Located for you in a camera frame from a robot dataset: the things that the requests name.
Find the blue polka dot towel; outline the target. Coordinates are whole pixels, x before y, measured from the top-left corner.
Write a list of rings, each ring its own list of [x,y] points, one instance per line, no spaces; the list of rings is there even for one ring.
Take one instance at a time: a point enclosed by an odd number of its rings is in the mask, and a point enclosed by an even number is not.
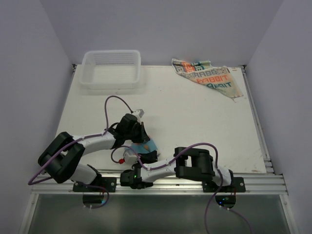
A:
[[[138,154],[148,154],[157,151],[157,146],[152,139],[145,143],[133,143],[131,148]]]

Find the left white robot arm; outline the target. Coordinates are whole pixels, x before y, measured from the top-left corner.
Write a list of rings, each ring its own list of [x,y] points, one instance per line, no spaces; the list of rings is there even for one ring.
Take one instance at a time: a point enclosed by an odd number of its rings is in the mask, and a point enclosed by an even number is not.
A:
[[[82,156],[101,150],[121,147],[125,141],[145,143],[150,140],[141,118],[143,110],[125,114],[117,126],[103,133],[88,136],[72,136],[62,132],[51,142],[38,159],[38,164],[52,179],[61,184],[67,180],[83,182],[94,192],[101,187],[101,179],[89,166],[79,166]]]

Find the white plastic basket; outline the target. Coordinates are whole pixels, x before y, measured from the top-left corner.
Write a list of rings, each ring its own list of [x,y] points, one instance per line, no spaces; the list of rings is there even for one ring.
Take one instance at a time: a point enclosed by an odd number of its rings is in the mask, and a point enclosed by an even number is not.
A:
[[[132,91],[142,85],[138,50],[94,50],[85,53],[79,75],[79,92],[99,95]]]

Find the rabbit print towel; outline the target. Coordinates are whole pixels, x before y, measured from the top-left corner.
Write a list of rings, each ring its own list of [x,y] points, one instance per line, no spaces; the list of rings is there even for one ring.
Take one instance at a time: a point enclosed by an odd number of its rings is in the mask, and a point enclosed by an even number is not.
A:
[[[214,67],[208,60],[188,63],[174,58],[172,59],[172,67],[178,75],[216,90],[228,98],[234,99],[243,96],[233,75],[226,66]]]

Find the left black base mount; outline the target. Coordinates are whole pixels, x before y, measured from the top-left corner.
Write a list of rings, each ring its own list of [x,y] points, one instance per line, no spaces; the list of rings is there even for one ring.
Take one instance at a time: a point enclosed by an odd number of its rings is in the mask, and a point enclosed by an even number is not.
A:
[[[78,193],[96,193],[116,191],[117,178],[116,177],[98,177],[91,184],[81,184],[76,182],[73,185],[73,192]]]

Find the aluminium front rail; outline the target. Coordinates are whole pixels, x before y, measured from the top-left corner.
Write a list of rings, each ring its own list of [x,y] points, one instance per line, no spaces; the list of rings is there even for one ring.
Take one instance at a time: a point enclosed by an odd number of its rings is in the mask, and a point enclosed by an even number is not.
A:
[[[191,181],[174,176],[168,176],[154,182],[152,187],[133,190],[129,187],[122,187],[119,182],[121,170],[101,170],[103,177],[115,177],[117,179],[116,191],[114,195],[212,195],[205,193],[203,185],[198,181]],[[237,177],[244,179],[245,192],[222,193],[218,195],[287,195],[288,190],[284,177],[274,174],[236,174]],[[33,194],[75,194],[73,192],[73,182],[68,180],[62,184],[57,184],[53,180],[33,185],[31,187]]]

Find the aluminium rail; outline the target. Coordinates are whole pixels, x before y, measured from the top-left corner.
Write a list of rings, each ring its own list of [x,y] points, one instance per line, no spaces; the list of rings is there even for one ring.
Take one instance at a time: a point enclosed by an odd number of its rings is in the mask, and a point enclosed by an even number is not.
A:
[[[242,71],[242,75],[243,75],[243,79],[244,79],[244,83],[245,83],[245,87],[246,87],[246,91],[247,91],[247,95],[249,98],[249,103],[250,103],[252,114],[253,114],[253,119],[254,119],[256,131],[257,131],[257,135],[258,135],[259,144],[261,147],[261,153],[262,153],[263,161],[265,163],[266,173],[274,175],[275,171],[273,168],[273,163],[272,163],[270,154],[268,152],[268,148],[267,148],[266,141],[264,138],[262,126],[261,126],[261,123],[260,123],[260,120],[258,117],[256,106],[255,106],[254,98],[253,98],[253,95],[252,95],[252,92],[251,92],[251,89],[249,86],[247,73],[246,73],[246,71],[247,71],[246,67],[247,67],[247,65],[241,65],[240,66],[241,71]]]
[[[122,187],[119,182],[121,170],[101,170],[103,177],[115,177],[117,179],[116,191],[114,195],[212,195],[205,193],[203,185],[198,181],[191,181],[174,176],[168,176],[154,182],[152,187],[133,190],[129,187]],[[244,179],[245,192],[222,193],[218,195],[287,195],[288,190],[284,177],[274,174],[236,174],[237,177]],[[53,180],[33,185],[31,187],[33,194],[75,194],[73,192],[73,182],[68,180],[62,184],[57,184]]]

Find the aluminium right side rail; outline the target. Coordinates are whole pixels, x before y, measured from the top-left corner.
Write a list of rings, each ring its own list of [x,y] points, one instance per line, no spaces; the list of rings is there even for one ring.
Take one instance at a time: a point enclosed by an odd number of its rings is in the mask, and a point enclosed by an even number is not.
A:
[[[241,71],[242,71],[242,75],[243,75],[243,79],[244,79],[244,83],[245,83],[245,87],[246,87],[246,91],[247,91],[247,95],[249,98],[249,103],[250,103],[252,114],[253,114],[253,119],[254,119],[256,131],[257,131],[257,135],[258,135],[259,144],[261,147],[261,153],[262,153],[263,161],[265,163],[266,173],[274,175],[275,171],[273,168],[273,163],[272,163],[270,154],[268,152],[268,148],[267,148],[266,141],[264,138],[262,126],[261,126],[261,123],[260,123],[260,120],[258,117],[256,106],[255,106],[254,98],[253,98],[253,95],[252,95],[252,92],[251,92],[251,89],[249,86],[247,73],[246,73],[246,71],[247,71],[246,67],[247,67],[247,65],[241,65],[240,66]]]

